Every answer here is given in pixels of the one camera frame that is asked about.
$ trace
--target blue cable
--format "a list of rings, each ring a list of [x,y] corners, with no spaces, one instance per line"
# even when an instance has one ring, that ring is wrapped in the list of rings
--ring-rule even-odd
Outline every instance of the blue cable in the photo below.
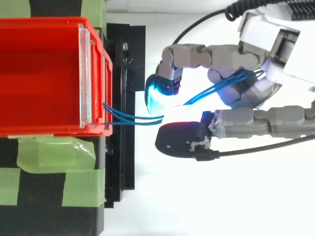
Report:
[[[222,80],[221,82],[213,85],[212,87],[202,91],[201,93],[199,93],[198,95],[196,95],[195,97],[193,97],[192,99],[190,99],[188,102],[186,102],[184,105],[191,105],[217,91],[220,91],[221,89],[227,87],[227,86],[230,86],[230,85],[233,85],[235,83],[238,83],[240,81],[243,81],[243,80],[246,80],[246,79],[249,79],[253,76],[253,74],[256,74],[258,77],[261,76],[264,72],[263,71],[257,71],[257,72],[251,72],[251,71],[243,71],[239,74],[234,74],[234,75],[231,75],[230,77],[226,78],[225,80]],[[162,118],[164,116],[160,116],[160,117],[154,117],[154,118],[147,118],[147,117],[136,117],[136,116],[133,116],[133,115],[128,115],[128,114],[125,114],[125,113],[122,113],[120,111],[117,111],[115,110],[114,108],[110,107],[109,105],[107,105],[106,103],[104,103],[104,108],[105,110],[107,110],[111,115],[113,115],[114,117],[116,117],[118,120],[122,121],[122,122],[112,122],[112,123],[104,123],[104,125],[142,125],[142,126],[151,126],[151,125],[157,125],[157,124],[161,124],[162,123]],[[157,120],[155,122],[148,122],[148,123],[138,123],[138,122],[133,122],[133,121],[130,121],[130,120],[127,120],[127,119],[124,119],[120,116],[118,116],[117,114],[121,115],[121,116],[124,116],[124,117],[127,117],[127,118],[135,118],[135,119],[146,119],[146,120],[152,120],[152,119],[160,119],[160,120]]]
[[[243,71],[241,72],[240,74],[237,74],[237,75],[231,75],[230,77],[222,80],[221,82],[213,85],[212,87],[202,91],[201,93],[197,94],[195,97],[193,97],[192,99],[190,99],[188,102],[186,102],[184,105],[191,105],[193,104],[195,101],[198,101],[200,97],[202,97],[204,94],[207,94],[207,95],[210,95],[210,94],[213,94],[213,93],[208,93],[209,91],[213,90],[213,89],[216,89],[216,88],[225,88],[226,86],[230,86],[234,83],[238,83],[240,81],[243,81],[245,79],[249,79],[251,78],[254,74],[257,74],[257,73],[261,73],[262,71],[259,70],[257,72],[251,72],[251,71]],[[244,79],[241,79],[241,80],[238,80],[241,76],[243,75],[246,75],[247,73],[250,73],[250,75],[246,76],[246,77],[243,77]]]
[[[233,81],[231,81],[231,82],[225,84],[224,86],[222,86],[222,87],[220,87],[220,88],[216,88],[216,89],[214,89],[214,90],[212,90],[212,91],[210,91],[210,92],[208,92],[208,93],[203,94],[202,96],[200,96],[199,98],[197,98],[196,100],[194,100],[194,101],[193,101],[192,103],[190,103],[189,105],[191,105],[191,104],[193,104],[193,103],[195,103],[195,102],[198,102],[198,101],[200,101],[201,99],[203,99],[203,98],[205,98],[205,97],[207,97],[207,96],[209,96],[209,95],[211,95],[211,94],[213,94],[213,93],[215,93],[215,92],[218,92],[218,91],[220,91],[221,89],[223,89],[223,88],[225,88],[225,87],[227,87],[227,86],[230,86],[230,85],[232,85],[232,84],[241,82],[241,81],[246,80],[246,79],[249,79],[249,78],[251,78],[251,77],[252,77],[252,75],[248,75],[248,76],[246,76],[246,77],[243,77],[243,78],[240,78],[240,79],[237,79],[237,80],[233,80]]]
[[[104,107],[107,107],[108,109],[110,109],[111,111],[123,116],[123,117],[127,117],[127,118],[132,118],[132,119],[143,119],[143,120],[151,120],[151,119],[163,119],[164,116],[160,116],[160,117],[136,117],[133,115],[128,115],[125,113],[122,113],[120,111],[115,110],[114,108],[108,106],[106,103],[104,103]]]
[[[148,122],[148,123],[137,123],[137,122],[133,122],[131,120],[127,120],[124,119],[122,117],[120,117],[119,115],[115,114],[114,112],[112,112],[109,108],[107,108],[106,106],[104,106],[105,110],[107,110],[111,115],[113,115],[114,117],[116,117],[118,120],[125,122],[126,124],[129,125],[142,125],[142,126],[150,126],[150,125],[157,125],[157,124],[161,124],[162,120],[157,120],[155,122]]]
[[[231,81],[231,80],[234,80],[234,79],[238,79],[239,77],[245,75],[246,73],[248,73],[249,71],[243,71],[237,75],[231,75],[230,77],[226,78],[225,80],[222,80],[221,82],[211,86],[210,88],[207,88],[206,90],[202,91],[201,93],[197,94],[195,97],[193,97],[192,99],[190,99],[188,102],[186,102],[184,105],[189,105],[192,101],[194,101],[195,99],[197,99],[199,96],[202,96],[203,94],[209,92],[210,90],[212,89],[215,89],[215,88],[218,88],[222,85],[224,85],[225,83]]]
[[[126,122],[112,122],[112,123],[104,123],[103,125],[140,125],[140,126],[152,126],[152,125],[158,125],[160,123],[150,124],[150,123],[126,123]]]

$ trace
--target red storage box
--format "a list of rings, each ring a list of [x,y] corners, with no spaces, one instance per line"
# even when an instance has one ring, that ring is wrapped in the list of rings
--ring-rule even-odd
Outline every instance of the red storage box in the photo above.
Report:
[[[112,134],[113,64],[88,19],[0,19],[0,35],[0,137]]]

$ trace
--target black cable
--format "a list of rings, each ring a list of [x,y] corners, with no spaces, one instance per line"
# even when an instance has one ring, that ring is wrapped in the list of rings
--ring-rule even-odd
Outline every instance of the black cable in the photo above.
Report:
[[[219,11],[215,11],[213,13],[210,13],[209,15],[206,15],[204,17],[202,17],[200,20],[196,21],[195,23],[193,23],[191,26],[189,26],[186,30],[184,30],[174,41],[173,44],[178,44],[178,42],[189,32],[191,31],[193,28],[195,28],[197,25],[201,24],[202,22],[210,19],[213,16],[217,16],[221,13],[224,13],[225,9],[219,10]]]
[[[200,20],[193,23],[189,26],[186,30],[184,30],[174,41],[173,44],[178,44],[179,41],[193,28],[197,25],[201,24],[202,22],[210,19],[213,16],[217,16],[221,13],[225,13],[226,18],[229,21],[235,21],[237,18],[242,16],[247,10],[256,9],[261,6],[266,6],[268,4],[276,4],[280,2],[286,2],[287,0],[238,0],[237,2],[233,3],[232,5],[228,6],[226,9],[222,9],[219,11],[215,11],[202,17]]]
[[[225,9],[225,16],[229,21],[235,21],[248,10],[280,2],[286,2],[286,0],[238,0]]]
[[[300,144],[304,143],[307,141],[315,140],[315,135],[309,135],[306,137],[298,138],[298,139],[293,139],[290,141],[278,143],[278,144],[272,144],[272,145],[267,145],[267,146],[262,146],[262,147],[254,147],[250,149],[242,149],[242,150],[236,150],[236,151],[225,151],[225,152],[219,152],[219,157],[222,156],[235,156],[235,155],[242,155],[242,154],[250,154],[250,153],[256,153],[260,151],[268,151],[268,150],[273,150],[277,148],[283,148],[295,144]]]

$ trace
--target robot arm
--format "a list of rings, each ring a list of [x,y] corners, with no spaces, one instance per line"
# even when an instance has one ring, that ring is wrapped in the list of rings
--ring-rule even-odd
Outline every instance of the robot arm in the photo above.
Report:
[[[164,124],[156,140],[158,150],[171,156],[192,157],[200,149],[209,149],[212,136],[271,135],[295,139],[315,134],[315,103],[311,109],[287,106],[269,111],[253,110],[282,85],[315,88],[309,58],[315,55],[315,47],[308,47],[307,53],[303,51],[303,44],[311,45],[315,21],[291,21],[281,7],[248,11],[239,28],[239,45],[172,45],[164,49],[157,73],[147,84],[155,81],[159,91],[166,95],[178,92],[183,68],[209,68],[208,77],[214,84],[240,69],[261,68],[266,78],[253,78],[242,88],[236,84],[218,92],[232,110],[204,112],[197,123]]]

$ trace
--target white background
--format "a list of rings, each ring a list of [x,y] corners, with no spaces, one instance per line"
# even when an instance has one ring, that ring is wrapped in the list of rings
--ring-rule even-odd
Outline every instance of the white background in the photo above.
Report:
[[[155,72],[163,48],[203,15],[108,14],[108,22],[147,26],[147,78]],[[194,29],[182,42],[236,44],[238,24],[239,21],[230,23],[223,15],[218,16]],[[193,94],[208,87],[210,83],[206,73],[202,68],[186,70],[183,91]],[[310,107],[313,99],[314,94],[282,88],[264,108],[284,105]],[[227,109],[216,94],[199,105],[210,111]],[[142,92],[137,93],[136,113],[148,115]],[[315,235],[314,142],[197,163],[159,153],[154,146],[157,131],[156,126],[136,128],[136,189],[125,191],[123,200],[116,203],[114,209],[105,210],[102,235]],[[226,151],[281,141],[268,136],[248,140],[214,139],[212,148]]]

